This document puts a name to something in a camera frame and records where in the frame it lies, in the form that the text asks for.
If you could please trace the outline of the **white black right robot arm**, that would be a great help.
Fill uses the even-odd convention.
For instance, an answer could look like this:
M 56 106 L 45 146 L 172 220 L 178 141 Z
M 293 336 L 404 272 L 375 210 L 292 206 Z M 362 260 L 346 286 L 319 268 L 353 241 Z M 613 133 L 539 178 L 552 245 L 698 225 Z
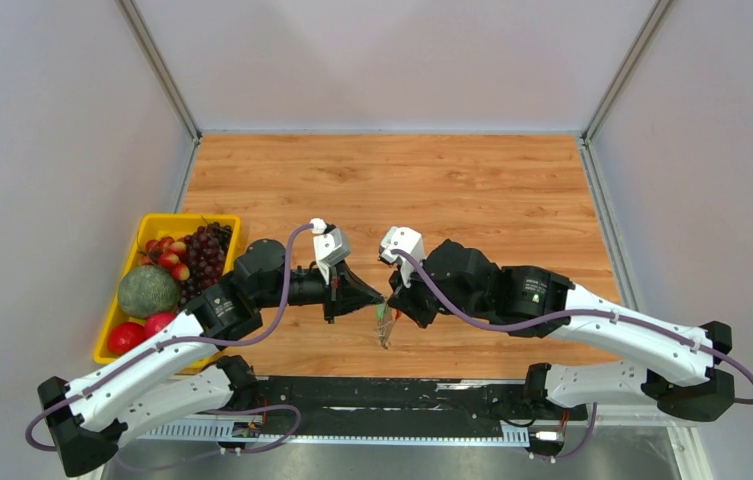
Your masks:
M 430 255 L 388 240 L 382 262 L 397 268 L 390 307 L 421 328 L 439 314 L 515 337 L 589 345 L 617 361 L 528 368 L 523 403 L 536 417 L 587 404 L 642 405 L 683 420 L 712 422 L 735 404 L 732 374 L 719 369 L 731 348 L 720 322 L 698 327 L 658 320 L 601 298 L 535 266 L 503 266 L 479 250 L 445 241 Z

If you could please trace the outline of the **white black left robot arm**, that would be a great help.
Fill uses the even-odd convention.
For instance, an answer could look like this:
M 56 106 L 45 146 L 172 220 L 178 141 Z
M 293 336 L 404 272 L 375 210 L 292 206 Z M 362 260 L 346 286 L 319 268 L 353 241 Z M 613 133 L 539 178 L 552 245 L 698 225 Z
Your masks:
M 291 268 L 290 245 L 262 239 L 232 271 L 189 301 L 174 320 L 118 360 L 72 381 L 53 376 L 37 388 L 40 420 L 64 473 L 77 477 L 107 463 L 137 436 L 185 415 L 226 406 L 249 412 L 258 399 L 246 362 L 223 357 L 209 374 L 170 386 L 165 380 L 215 352 L 258 342 L 261 311 L 321 305 L 324 318 L 378 305 L 383 296 L 350 269 L 339 230 L 316 236 L 311 268 Z

